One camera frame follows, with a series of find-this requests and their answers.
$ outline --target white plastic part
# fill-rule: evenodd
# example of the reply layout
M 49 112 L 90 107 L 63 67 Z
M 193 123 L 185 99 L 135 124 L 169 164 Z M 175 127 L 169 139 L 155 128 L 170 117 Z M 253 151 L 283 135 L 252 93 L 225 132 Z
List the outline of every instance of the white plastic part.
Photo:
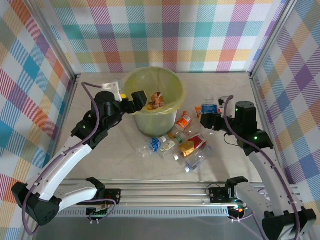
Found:
M 184 170 L 185 170 L 186 173 L 190 172 L 190 168 L 187 167 L 187 166 L 184 167 Z
M 48 167 L 48 165 L 61 155 L 64 151 L 73 147 L 74 145 L 80 143 L 81 140 L 76 136 L 70 136 L 66 141 L 62 149 L 48 162 L 48 164 L 41 170 L 41 173 Z M 89 145 L 81 145 L 79 148 L 74 149 L 69 152 L 65 157 L 61 158 L 54 166 L 50 169 L 49 172 L 43 176 L 42 180 L 39 182 L 38 186 L 32 192 L 33 194 L 40 194 L 40 199 L 49 201 L 58 186 L 61 184 L 63 179 L 71 172 L 72 169 L 80 162 L 85 156 L 87 156 L 92 149 Z M 27 188 L 30 189 L 32 185 L 35 184 L 38 176 L 31 178 L 26 183 L 28 184 Z
M 82 183 L 68 187 L 59 187 L 54 196 L 62 199 L 59 204 L 59 212 L 75 204 L 91 200 L 95 197 L 97 188 L 89 181 L 83 180 Z
M 165 136 L 160 137 L 160 139 L 162 140 L 162 143 L 165 143 L 167 141 Z
M 294 202 L 297 202 L 295 205 L 298 211 L 301 211 L 303 204 L 297 199 L 297 196 L 294 195 L 293 190 L 290 188 L 288 180 L 284 175 L 283 171 L 280 168 L 278 160 L 275 158 L 275 151 L 273 149 L 264 148 L 263 151 L 271 158 L 271 160 L 276 165 L 279 170 L 282 178 L 284 179 L 285 185 L 290 189 L 292 198 Z M 294 213 L 290 200 L 287 197 L 287 193 L 284 189 L 284 186 L 280 182 L 276 171 L 271 168 L 269 162 L 261 153 L 253 152 L 249 155 L 250 161 L 253 163 L 258 173 L 261 176 L 263 184 L 268 192 L 270 201 L 272 203 L 273 213 L 275 216 L 282 216 L 285 211 L 288 211 L 290 214 Z
M 253 188 L 249 182 L 241 182 L 234 187 L 235 197 L 246 203 L 259 219 L 265 218 L 265 212 L 273 212 L 272 202 Z
M 122 102 L 118 79 L 116 79 L 116 81 L 114 81 L 114 82 L 101 84 L 101 87 L 103 90 L 106 90 L 110 93 L 113 93 L 114 99 L 116 101 Z

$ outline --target bottle cap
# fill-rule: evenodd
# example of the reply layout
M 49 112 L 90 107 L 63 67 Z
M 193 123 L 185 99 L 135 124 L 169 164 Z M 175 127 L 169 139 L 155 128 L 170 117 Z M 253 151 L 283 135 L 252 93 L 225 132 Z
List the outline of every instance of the bottle cap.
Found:
M 174 160 L 176 160 L 176 161 L 179 159 L 178 154 L 174 154 L 173 157 L 174 157 Z
M 171 139 L 175 139 L 176 138 L 176 136 L 172 132 L 168 133 L 168 137 L 171 138 Z
M 186 173 L 190 172 L 190 168 L 188 168 L 187 166 L 184 167 L 184 170 L 186 171 Z
M 214 101 L 215 98 L 214 98 L 214 95 L 212 93 L 208 93 L 206 96 L 205 96 L 205 100 L 212 100 Z
M 160 137 L 160 139 L 162 140 L 162 143 L 165 143 L 167 141 L 165 136 Z

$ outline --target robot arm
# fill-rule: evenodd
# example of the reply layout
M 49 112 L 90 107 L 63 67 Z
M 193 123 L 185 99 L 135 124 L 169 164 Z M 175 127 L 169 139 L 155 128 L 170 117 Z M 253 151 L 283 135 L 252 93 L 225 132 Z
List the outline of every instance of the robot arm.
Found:
M 293 194 L 277 159 L 272 159 L 271 164 L 258 150 L 268 151 L 267 156 L 275 155 L 268 134 L 257 128 L 257 109 L 254 104 L 240 101 L 235 107 L 234 118 L 224 117 L 227 118 L 233 133 L 239 136 L 237 137 L 238 145 L 259 172 L 270 201 L 266 202 L 265 199 L 262 199 L 260 193 L 255 191 L 244 177 L 229 179 L 225 186 L 225 193 L 228 192 L 229 199 L 245 202 L 256 213 L 257 217 L 262 220 L 264 233 L 270 240 L 294 238 L 297 231 L 295 215 L 297 213 L 300 224 L 299 236 L 303 235 L 316 221 L 313 209 L 305 209 L 302 202 Z M 223 130 L 228 135 L 232 135 L 224 117 L 217 113 L 203 114 L 201 124 L 205 128 L 213 128 L 214 131 Z M 209 188 L 213 196 L 217 195 L 217 191 L 218 189 Z
M 103 86 L 103 88 L 113 90 L 114 86 L 117 86 L 116 82 L 111 86 Z M 83 183 L 65 189 L 63 192 L 56 192 L 56 190 L 78 162 L 108 136 L 108 131 L 111 128 L 121 122 L 125 113 L 132 114 L 140 111 L 147 103 L 147 97 L 143 91 L 133 93 L 132 98 L 133 101 L 129 101 L 128 98 L 117 101 L 112 92 L 99 92 L 94 99 L 98 114 L 92 105 L 92 110 L 87 112 L 83 120 L 71 131 L 71 136 L 66 144 L 46 167 L 27 183 L 17 182 L 12 187 L 12 193 L 18 205 L 23 209 L 23 204 L 26 204 L 26 213 L 40 226 L 48 224 L 61 210 L 69 206 L 87 200 L 105 198 L 105 186 L 94 178 L 88 178 Z M 98 117 L 98 128 L 94 135 L 88 139 L 88 136 L 96 128 Z

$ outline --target plaid wallpaper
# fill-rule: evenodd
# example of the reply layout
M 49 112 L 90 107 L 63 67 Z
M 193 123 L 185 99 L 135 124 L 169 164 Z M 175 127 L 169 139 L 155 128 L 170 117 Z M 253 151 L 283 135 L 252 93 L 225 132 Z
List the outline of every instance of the plaid wallpaper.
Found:
M 320 0 L 300 0 L 255 79 L 283 168 L 320 236 Z
M 278 20 L 278 18 L 280 16 L 282 10 L 284 9 L 284 6 L 286 5 L 286 2 L 287 2 L 287 0 L 281 0 L 281 3 L 279 4 L 279 6 L 278 6 L 278 8 L 277 8 L 277 10 L 275 12 L 275 15 L 273 16 L 272 21 L 271 21 L 267 31 L 265 32 L 262 41 L 260 42 L 259 48 L 258 48 L 258 50 L 256 51 L 256 53 L 254 55 L 254 58 L 253 58 L 253 60 L 252 60 L 252 62 L 250 64 L 250 67 L 248 69 L 249 72 L 252 71 L 252 69 L 254 68 L 254 66 L 255 66 L 255 64 L 256 64 L 256 62 L 258 60 L 258 58 L 260 57 L 260 54 L 261 54 L 262 50 L 264 49 L 264 47 L 265 47 L 265 45 L 267 43 L 267 40 L 270 37 L 270 35 L 272 33 L 272 30 L 274 29 L 274 27 L 275 27 L 275 25 L 277 23 L 277 20 Z
M 247 71 L 269 36 L 264 22 L 273 28 L 286 0 L 48 1 L 37 2 L 49 22 L 57 17 L 50 25 L 75 71 L 94 73 Z
M 51 158 L 71 81 L 23 0 L 0 0 L 0 240 L 15 240 L 11 193 Z

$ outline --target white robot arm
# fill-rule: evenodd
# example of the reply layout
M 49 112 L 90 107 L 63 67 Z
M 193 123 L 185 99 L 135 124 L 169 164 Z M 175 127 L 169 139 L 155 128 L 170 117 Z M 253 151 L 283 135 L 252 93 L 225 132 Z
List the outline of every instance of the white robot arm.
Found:
M 98 105 L 100 114 L 96 114 L 94 110 L 88 112 L 71 132 L 71 137 L 68 138 L 66 144 L 41 170 L 38 176 L 30 179 L 26 184 L 17 182 L 12 187 L 12 192 L 18 205 L 23 207 L 24 202 L 26 202 L 26 212 L 40 226 L 48 224 L 65 208 L 88 200 L 106 198 L 105 185 L 93 177 L 84 180 L 78 185 L 60 188 L 59 190 L 57 188 L 78 162 L 108 136 L 108 130 L 121 121 L 123 114 L 141 110 L 146 104 L 147 98 L 140 92 L 136 95 L 133 94 L 132 102 L 129 102 L 126 98 L 120 103 L 115 101 L 112 93 L 102 92 L 101 94 L 100 92 L 95 97 L 95 102 Z M 260 141 L 255 143 L 260 148 L 272 151 L 270 148 L 273 145 L 268 135 L 264 131 L 257 129 L 253 103 L 240 102 L 239 104 L 238 102 L 236 106 L 238 111 L 236 111 L 235 118 L 229 118 L 235 131 L 246 139 L 257 140 L 261 138 Z M 87 142 L 79 145 L 93 131 L 97 116 L 100 118 L 98 130 Z M 204 114 L 201 118 L 201 124 L 206 128 L 213 128 L 216 131 L 224 130 L 231 135 L 227 126 L 224 125 L 224 121 L 224 118 L 219 114 Z M 264 233 L 270 240 L 292 239 L 297 228 L 295 213 L 298 212 L 300 224 L 298 226 L 298 235 L 303 235 L 316 221 L 314 211 L 305 209 L 293 193 L 291 197 L 288 197 L 286 188 L 290 189 L 290 185 L 282 171 L 280 171 L 280 175 L 284 180 L 283 182 L 276 174 L 274 168 L 276 167 L 280 170 L 276 159 L 273 159 L 275 165 L 271 165 L 261 153 L 256 152 L 249 145 L 240 141 L 238 141 L 238 144 L 243 148 L 244 153 L 259 172 L 270 201 L 254 190 L 244 177 L 235 177 L 227 180 L 225 188 L 209 188 L 210 202 L 212 204 L 229 203 L 230 201 L 246 203 L 255 212 L 255 215 L 262 220 Z M 113 200 L 118 204 L 120 202 L 119 194 L 116 194 Z

